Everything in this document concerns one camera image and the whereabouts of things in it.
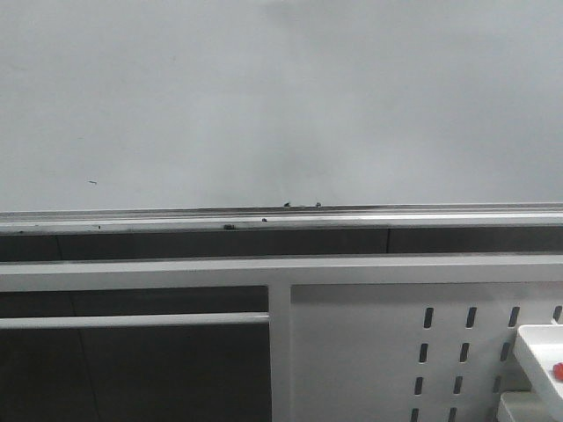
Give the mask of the small red object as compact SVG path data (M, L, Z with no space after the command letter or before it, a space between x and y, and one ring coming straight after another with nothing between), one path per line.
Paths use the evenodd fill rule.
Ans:
M552 367L552 374L555 380L563 381L563 363L558 362Z

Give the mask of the white whiteboard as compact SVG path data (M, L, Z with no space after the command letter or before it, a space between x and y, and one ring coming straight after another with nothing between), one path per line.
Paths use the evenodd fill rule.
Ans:
M4 1L5 212L555 203L559 1Z

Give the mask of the white plastic bin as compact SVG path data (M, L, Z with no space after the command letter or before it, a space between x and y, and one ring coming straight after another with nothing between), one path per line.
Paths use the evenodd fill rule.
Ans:
M562 362L562 325L519 326L513 353L546 411L555 421L561 421L562 381L555 377L553 366Z
M544 403L532 392L505 392L497 411L500 422L553 422Z

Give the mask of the aluminium whiteboard tray rail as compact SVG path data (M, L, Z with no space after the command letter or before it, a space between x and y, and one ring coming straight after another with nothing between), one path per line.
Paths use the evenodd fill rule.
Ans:
M281 206L198 209L3 212L15 235L206 230L557 226L559 203L384 206Z

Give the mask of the lower white plastic bin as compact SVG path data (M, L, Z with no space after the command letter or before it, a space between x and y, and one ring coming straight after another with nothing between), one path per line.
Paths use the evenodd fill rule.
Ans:
M532 392L505 392L497 411L500 422L553 422L544 403Z

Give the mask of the white metal frame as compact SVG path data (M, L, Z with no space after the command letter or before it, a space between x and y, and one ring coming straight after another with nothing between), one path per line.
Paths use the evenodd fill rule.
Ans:
M269 296L272 419L292 420L291 300L297 285L560 282L559 254L175 259L9 263L4 292L266 286Z

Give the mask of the white slotted pegboard panel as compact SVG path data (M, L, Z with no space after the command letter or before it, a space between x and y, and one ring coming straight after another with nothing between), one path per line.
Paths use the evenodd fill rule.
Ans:
M295 421L492 421L530 388L519 326L562 308L550 283L294 287Z

